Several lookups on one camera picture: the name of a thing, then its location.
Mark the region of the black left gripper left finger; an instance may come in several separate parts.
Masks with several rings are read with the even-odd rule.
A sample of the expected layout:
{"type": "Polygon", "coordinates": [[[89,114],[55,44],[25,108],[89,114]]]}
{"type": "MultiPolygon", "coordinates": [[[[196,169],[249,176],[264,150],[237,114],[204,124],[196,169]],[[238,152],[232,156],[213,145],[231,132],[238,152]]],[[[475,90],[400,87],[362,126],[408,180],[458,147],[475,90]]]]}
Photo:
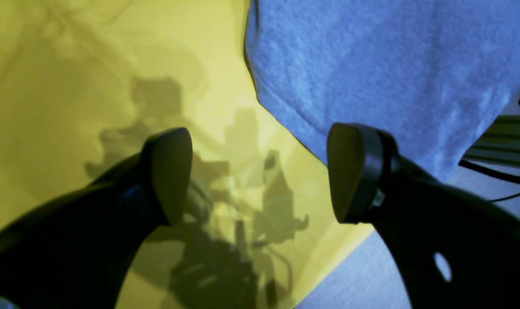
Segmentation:
{"type": "Polygon", "coordinates": [[[183,217],[193,160],[184,127],[0,231],[0,297],[21,309],[113,309],[142,242],[183,217]]]}

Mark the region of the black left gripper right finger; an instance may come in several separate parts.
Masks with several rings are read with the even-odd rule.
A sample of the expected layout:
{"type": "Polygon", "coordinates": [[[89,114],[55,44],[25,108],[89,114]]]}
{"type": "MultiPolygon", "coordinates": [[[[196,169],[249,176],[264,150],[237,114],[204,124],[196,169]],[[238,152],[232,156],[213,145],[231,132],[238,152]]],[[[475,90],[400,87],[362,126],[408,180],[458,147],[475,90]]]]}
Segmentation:
{"type": "Polygon", "coordinates": [[[385,131],[335,123],[327,137],[341,224],[372,224],[414,309],[520,309],[520,221],[440,183],[385,131]]]}

